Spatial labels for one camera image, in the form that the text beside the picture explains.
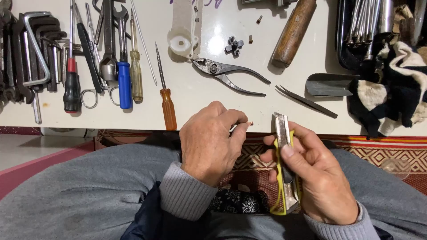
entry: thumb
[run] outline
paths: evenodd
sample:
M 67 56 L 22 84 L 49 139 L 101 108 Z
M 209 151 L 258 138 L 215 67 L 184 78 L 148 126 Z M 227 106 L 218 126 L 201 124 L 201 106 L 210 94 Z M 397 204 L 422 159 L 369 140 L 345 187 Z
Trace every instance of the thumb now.
M 317 179 L 317 170 L 311 166 L 300 153 L 295 152 L 290 145 L 283 146 L 280 150 L 280 155 L 286 165 L 303 180 L 315 181 L 315 179 Z
M 231 134 L 230 145 L 232 149 L 242 151 L 242 145 L 246 140 L 246 131 L 249 128 L 248 123 L 240 123 Z

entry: transparent yellow screwdriver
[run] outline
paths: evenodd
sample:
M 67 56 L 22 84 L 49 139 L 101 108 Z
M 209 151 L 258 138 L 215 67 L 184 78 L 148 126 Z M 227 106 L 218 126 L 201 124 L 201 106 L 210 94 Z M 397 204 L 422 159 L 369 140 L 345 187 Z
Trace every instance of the transparent yellow screwdriver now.
M 135 20 L 133 18 L 133 10 L 131 9 L 131 35 L 132 35 L 132 51 L 131 51 L 131 81 L 132 81 L 132 97 L 135 102 L 140 102 L 143 99 L 142 94 L 142 76 L 141 67 L 139 65 L 140 54 L 138 52 L 138 43 L 136 39 Z

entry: grey pants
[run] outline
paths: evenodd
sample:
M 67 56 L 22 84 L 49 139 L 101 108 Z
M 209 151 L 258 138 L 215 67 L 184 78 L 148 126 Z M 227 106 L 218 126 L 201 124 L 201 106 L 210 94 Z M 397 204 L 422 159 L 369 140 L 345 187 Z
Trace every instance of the grey pants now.
M 427 239 L 427 197 L 332 149 L 372 222 L 395 239 Z M 0 201 L 0 239 L 119 239 L 179 152 L 163 135 L 95 151 L 31 177 Z M 302 215 L 213 213 L 209 239 L 313 239 Z

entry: yellow utility knife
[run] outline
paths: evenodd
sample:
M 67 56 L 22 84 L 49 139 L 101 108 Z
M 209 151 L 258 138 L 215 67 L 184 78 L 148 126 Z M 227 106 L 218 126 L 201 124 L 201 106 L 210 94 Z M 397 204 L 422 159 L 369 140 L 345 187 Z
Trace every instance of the yellow utility knife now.
M 277 201 L 270 209 L 274 215 L 286 215 L 293 212 L 299 205 L 301 199 L 300 179 L 283 162 L 280 156 L 280 149 L 285 145 L 293 146 L 292 137 L 294 131 L 289 131 L 288 117 L 277 112 L 274 113 L 277 139 L 274 141 L 277 156 L 277 182 L 279 193 Z

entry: grey sweater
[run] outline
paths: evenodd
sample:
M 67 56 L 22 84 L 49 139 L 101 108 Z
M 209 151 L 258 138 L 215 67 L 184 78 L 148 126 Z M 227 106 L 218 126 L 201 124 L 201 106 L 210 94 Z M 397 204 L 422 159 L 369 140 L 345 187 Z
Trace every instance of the grey sweater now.
M 217 193 L 210 187 L 188 175 L 173 162 L 160 185 L 161 207 L 170 214 L 190 221 L 197 221 L 208 208 Z M 310 229 L 325 240 L 379 240 L 366 208 L 358 203 L 359 216 L 352 225 L 329 225 L 304 215 Z

